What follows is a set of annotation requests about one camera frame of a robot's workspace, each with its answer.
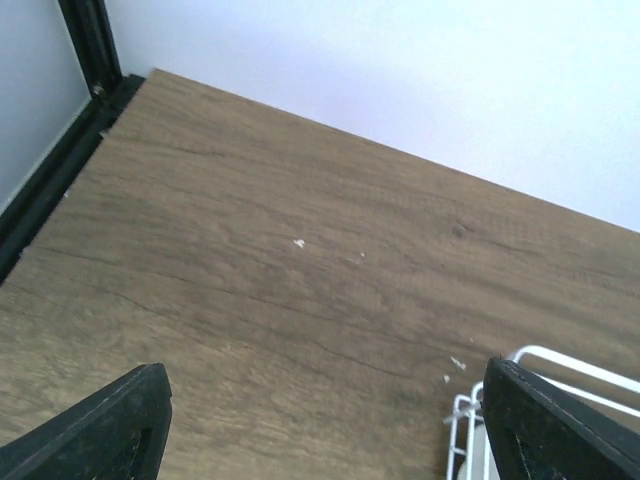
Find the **gray wall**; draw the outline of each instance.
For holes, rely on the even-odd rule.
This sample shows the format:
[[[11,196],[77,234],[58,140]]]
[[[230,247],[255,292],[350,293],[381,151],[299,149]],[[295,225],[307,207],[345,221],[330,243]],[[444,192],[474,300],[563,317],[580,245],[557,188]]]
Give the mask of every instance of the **gray wall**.
[[[0,0],[0,212],[89,93],[55,0]]]
[[[157,66],[640,231],[637,0],[107,0]]]

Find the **black plastic part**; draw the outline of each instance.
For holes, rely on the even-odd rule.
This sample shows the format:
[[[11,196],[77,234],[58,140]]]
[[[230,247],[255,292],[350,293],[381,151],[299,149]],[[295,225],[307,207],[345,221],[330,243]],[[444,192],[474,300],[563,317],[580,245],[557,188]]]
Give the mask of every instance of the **black plastic part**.
[[[142,365],[0,448],[0,480],[154,480],[170,423],[165,368]]]
[[[514,362],[489,361],[482,410],[504,480],[640,480],[640,435]]]
[[[144,78],[124,78],[106,101],[93,99],[0,216],[0,284],[54,210]]]
[[[104,0],[58,0],[94,98],[105,99],[122,81]]]

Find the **wooden laminate board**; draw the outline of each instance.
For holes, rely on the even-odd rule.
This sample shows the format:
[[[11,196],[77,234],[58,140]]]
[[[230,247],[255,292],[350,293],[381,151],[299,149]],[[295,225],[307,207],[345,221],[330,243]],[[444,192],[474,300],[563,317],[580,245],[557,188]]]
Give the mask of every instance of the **wooden laminate board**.
[[[442,478],[490,356],[637,378],[638,312],[636,233],[155,71],[0,288],[0,442],[164,362],[161,479]]]

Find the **black door frame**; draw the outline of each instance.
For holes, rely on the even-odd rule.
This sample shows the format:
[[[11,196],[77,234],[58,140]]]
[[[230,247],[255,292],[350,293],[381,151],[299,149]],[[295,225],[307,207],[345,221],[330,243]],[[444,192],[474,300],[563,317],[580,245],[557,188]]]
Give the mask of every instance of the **black door frame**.
[[[0,285],[144,82],[123,76],[104,0],[58,0],[88,104],[0,215]]]

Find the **white wire rack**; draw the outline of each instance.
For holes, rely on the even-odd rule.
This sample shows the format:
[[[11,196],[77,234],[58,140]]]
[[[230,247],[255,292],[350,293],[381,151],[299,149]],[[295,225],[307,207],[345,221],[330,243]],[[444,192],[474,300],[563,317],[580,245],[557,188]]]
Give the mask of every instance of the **white wire rack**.
[[[640,382],[545,347],[528,345],[513,352],[507,358],[516,363],[520,363],[525,356],[546,360],[550,363],[584,374],[587,377],[598,379],[607,384],[619,387],[620,389],[640,395]],[[636,408],[623,405],[543,375],[538,375],[552,385],[577,397],[640,419],[640,410]],[[451,425],[446,480],[454,480],[454,478],[458,480],[494,480],[499,478],[497,476],[497,470],[495,469],[495,463],[493,461],[491,447],[489,446],[489,439],[484,429],[484,419],[482,418],[480,409],[482,387],[482,382],[478,382],[471,389],[470,395],[456,395],[453,401],[453,411],[451,415],[444,419],[445,424]],[[467,441],[464,448],[458,446],[458,431],[461,428],[467,429]],[[457,456],[464,457],[464,463],[460,470],[454,473]]]

